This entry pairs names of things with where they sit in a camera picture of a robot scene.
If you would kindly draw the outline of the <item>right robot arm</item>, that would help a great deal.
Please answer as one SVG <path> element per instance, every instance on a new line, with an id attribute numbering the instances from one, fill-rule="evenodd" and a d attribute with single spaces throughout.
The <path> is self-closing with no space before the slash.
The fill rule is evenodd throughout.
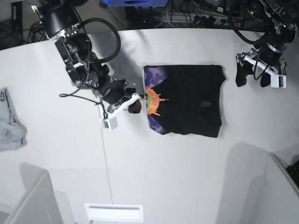
<path id="1" fill-rule="evenodd" d="M 101 101 L 109 104 L 104 116 L 116 110 L 140 113 L 141 99 L 134 88 L 127 87 L 125 79 L 113 79 L 109 75 L 107 62 L 114 59 L 121 49 L 121 38 L 117 29 L 107 20 L 90 18 L 82 21 L 75 7 L 85 4 L 84 0 L 31 0 L 33 11 L 38 15 L 42 28 L 65 63 L 65 69 L 78 90 L 89 89 Z M 92 41 L 85 32 L 85 25 L 100 22 L 109 27 L 116 39 L 114 52 L 99 59 L 92 51 Z"/>

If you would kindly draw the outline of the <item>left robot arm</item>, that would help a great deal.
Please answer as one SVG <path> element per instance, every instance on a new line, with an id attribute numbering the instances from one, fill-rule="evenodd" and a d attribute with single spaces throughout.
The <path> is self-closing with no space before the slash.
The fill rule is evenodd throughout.
<path id="1" fill-rule="evenodd" d="M 259 80 L 261 87 L 286 88 L 287 63 L 282 58 L 288 44 L 297 35 L 297 27 L 277 0 L 246 0 L 248 12 L 265 25 L 265 33 L 257 40 L 247 39 L 228 16 L 233 31 L 246 43 L 252 45 L 249 52 L 236 55 L 236 85 L 247 83 L 247 76 Z"/>

